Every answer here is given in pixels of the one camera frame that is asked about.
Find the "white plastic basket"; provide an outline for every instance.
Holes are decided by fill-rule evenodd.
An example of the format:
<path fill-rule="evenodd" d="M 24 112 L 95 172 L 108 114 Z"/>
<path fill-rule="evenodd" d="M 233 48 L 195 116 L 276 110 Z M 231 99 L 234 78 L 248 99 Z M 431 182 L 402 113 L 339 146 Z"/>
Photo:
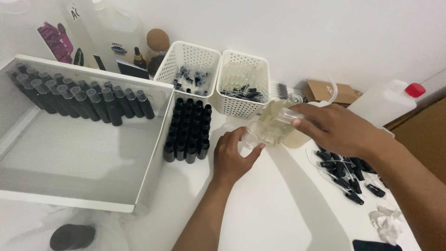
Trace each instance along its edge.
<path fill-rule="evenodd" d="M 17 62 L 75 81 L 111 81 L 123 89 L 142 89 L 156 116 L 123 117 L 121 126 L 113 126 L 48 114 L 6 76 Z M 173 106 L 172 85 L 16 55 L 0 69 L 0 198 L 127 213 L 136 206 L 145 211 L 155 191 Z"/>
<path fill-rule="evenodd" d="M 223 67 L 228 62 L 234 63 L 248 63 L 256 66 L 259 70 L 257 79 L 250 86 L 250 88 L 257 88 L 258 92 L 267 96 L 264 103 L 253 102 L 249 100 L 242 100 L 234 97 L 229 97 L 221 94 L 223 91 L 221 87 L 221 78 L 223 74 Z M 220 64 L 218 79 L 217 79 L 217 111 L 224 115 L 240 117 L 244 119 L 251 119 L 257 114 L 263 106 L 265 106 L 271 98 L 271 90 L 269 87 L 269 63 L 264 58 L 248 55 L 245 53 L 235 52 L 233 50 L 225 50 L 222 56 L 222 63 Z"/>
<path fill-rule="evenodd" d="M 206 104 L 209 97 L 214 93 L 221 57 L 221 53 L 217 50 L 183 41 L 175 41 L 170 46 L 169 51 L 167 51 L 153 80 L 171 84 L 175 77 L 175 73 L 177 73 L 177 70 L 182 66 L 193 67 L 199 71 L 209 72 L 212 74 L 212 79 L 204 84 L 203 87 L 203 90 L 208 92 L 207 96 L 175 91 L 175 98 L 192 98 L 194 101 L 201 100 Z"/>

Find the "black round object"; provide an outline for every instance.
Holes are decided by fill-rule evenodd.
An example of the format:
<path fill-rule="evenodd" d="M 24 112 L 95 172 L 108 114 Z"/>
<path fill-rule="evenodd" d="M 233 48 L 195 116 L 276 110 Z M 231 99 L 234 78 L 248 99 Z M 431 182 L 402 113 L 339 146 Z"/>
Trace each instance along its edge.
<path fill-rule="evenodd" d="M 95 239 L 95 233 L 92 226 L 66 224 L 53 233 L 50 247 L 54 251 L 86 248 Z"/>

